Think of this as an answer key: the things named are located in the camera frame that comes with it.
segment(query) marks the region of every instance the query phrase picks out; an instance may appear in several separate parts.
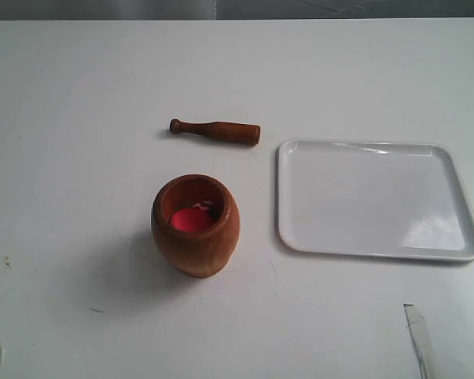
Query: red contents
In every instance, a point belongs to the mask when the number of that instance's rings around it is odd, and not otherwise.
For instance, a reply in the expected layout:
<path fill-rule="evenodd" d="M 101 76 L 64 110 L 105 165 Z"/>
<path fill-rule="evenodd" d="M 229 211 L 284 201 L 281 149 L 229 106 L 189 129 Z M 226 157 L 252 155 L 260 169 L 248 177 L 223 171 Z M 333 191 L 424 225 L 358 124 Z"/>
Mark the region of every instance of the red contents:
<path fill-rule="evenodd" d="M 170 224 L 180 231 L 203 231 L 214 222 L 211 215 L 200 208 L 184 208 L 172 215 Z"/>

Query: white tray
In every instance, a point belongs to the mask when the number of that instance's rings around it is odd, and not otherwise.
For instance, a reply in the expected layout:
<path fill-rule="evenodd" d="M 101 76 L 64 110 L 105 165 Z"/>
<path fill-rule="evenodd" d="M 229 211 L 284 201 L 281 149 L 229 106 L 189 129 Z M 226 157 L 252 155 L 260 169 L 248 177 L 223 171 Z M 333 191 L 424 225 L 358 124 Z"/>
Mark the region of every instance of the white tray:
<path fill-rule="evenodd" d="M 292 140 L 278 176 L 279 232 L 294 250 L 474 259 L 474 215 L 438 146 Z"/>

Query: wooden pestle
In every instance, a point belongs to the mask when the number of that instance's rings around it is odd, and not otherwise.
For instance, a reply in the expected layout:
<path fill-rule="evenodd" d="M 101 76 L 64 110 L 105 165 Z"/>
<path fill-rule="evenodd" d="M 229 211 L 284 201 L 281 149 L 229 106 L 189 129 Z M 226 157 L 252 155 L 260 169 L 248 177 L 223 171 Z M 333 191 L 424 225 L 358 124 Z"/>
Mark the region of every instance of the wooden pestle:
<path fill-rule="evenodd" d="M 260 141 L 260 126 L 236 124 L 234 122 L 207 122 L 191 124 L 174 118 L 170 127 L 172 134 L 193 133 L 215 141 L 235 142 L 255 146 Z"/>

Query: white table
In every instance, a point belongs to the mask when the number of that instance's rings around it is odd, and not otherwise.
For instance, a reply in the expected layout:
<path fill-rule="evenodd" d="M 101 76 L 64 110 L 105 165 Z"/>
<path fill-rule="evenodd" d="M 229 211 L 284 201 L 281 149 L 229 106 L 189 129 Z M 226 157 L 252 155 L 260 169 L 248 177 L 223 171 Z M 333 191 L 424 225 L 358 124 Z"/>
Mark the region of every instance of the white table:
<path fill-rule="evenodd" d="M 257 123 L 261 142 L 169 137 L 174 117 Z M 0 22 L 1 378 L 413 379 L 403 303 L 439 377 L 474 377 L 474 262 L 277 241 L 291 137 L 439 143 L 474 208 L 474 19 Z M 149 245 L 152 200 L 185 173 L 241 212 L 206 280 Z"/>

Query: tray rim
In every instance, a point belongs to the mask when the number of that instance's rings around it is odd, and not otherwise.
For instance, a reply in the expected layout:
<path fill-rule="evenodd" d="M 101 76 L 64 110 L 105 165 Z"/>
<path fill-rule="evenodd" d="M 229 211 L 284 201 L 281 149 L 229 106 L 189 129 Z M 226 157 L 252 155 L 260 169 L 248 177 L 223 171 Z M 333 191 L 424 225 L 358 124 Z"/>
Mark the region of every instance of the tray rim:
<path fill-rule="evenodd" d="M 386 145 L 400 145 L 400 146 L 411 146 L 411 147 L 432 147 L 439 150 L 442 154 L 446 155 L 446 157 L 451 161 L 453 165 L 454 174 L 457 177 L 458 184 L 460 186 L 462 197 L 464 198 L 465 205 L 468 210 L 468 214 L 472 224 L 474 225 L 474 210 L 472 208 L 472 204 L 467 196 L 467 190 L 465 184 L 458 174 L 458 167 L 453 159 L 448 148 L 444 147 L 443 145 L 431 142 L 408 142 L 408 141 L 376 141 L 376 140 L 335 140 L 335 139 L 322 139 L 322 138 L 290 138 L 284 141 L 282 144 L 279 145 L 277 148 L 277 160 L 276 160 L 276 228 L 279 240 L 281 240 L 288 248 L 300 252 L 300 253 L 316 253 L 321 255 L 339 255 L 339 256 L 347 256 L 347 257 L 380 257 L 380 258 L 389 258 L 389 259 L 400 259 L 400 260 L 414 260 L 414 261 L 446 261 L 446 262 L 470 262 L 474 261 L 474 252 L 471 255 L 466 257 L 450 257 L 450 256 L 439 256 L 439 255 L 428 255 L 428 254 L 385 254 L 385 253 L 362 253 L 359 251 L 350 251 L 350 250 L 339 250 L 339 249 L 324 249 L 323 251 L 320 250 L 311 250 L 311 249 L 304 249 L 302 247 L 298 247 L 295 245 L 295 242 L 288 239 L 288 233 L 283 230 L 282 223 L 281 223 L 281 188 L 284 187 L 285 183 L 285 175 L 282 174 L 281 166 L 283 162 L 284 150 L 287 146 L 291 143 L 298 143 L 298 142 L 314 142 L 320 144 L 334 144 L 334 143 L 343 143 L 343 144 L 386 144 Z M 443 249 L 418 249 L 423 252 L 428 250 L 434 251 L 446 251 Z"/>

